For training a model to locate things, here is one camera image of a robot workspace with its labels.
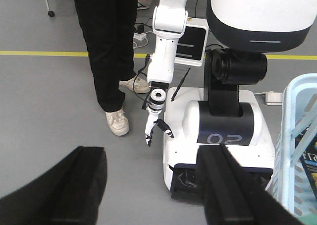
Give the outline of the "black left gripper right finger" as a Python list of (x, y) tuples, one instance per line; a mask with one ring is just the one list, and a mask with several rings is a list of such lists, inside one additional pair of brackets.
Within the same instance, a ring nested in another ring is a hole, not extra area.
[(238, 164), (224, 145), (197, 152), (197, 184), (209, 225), (299, 225)]

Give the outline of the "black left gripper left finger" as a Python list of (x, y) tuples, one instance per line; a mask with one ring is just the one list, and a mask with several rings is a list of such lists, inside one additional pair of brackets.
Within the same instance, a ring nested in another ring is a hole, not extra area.
[(2, 225), (95, 225), (107, 182), (103, 147), (79, 146), (0, 200)]

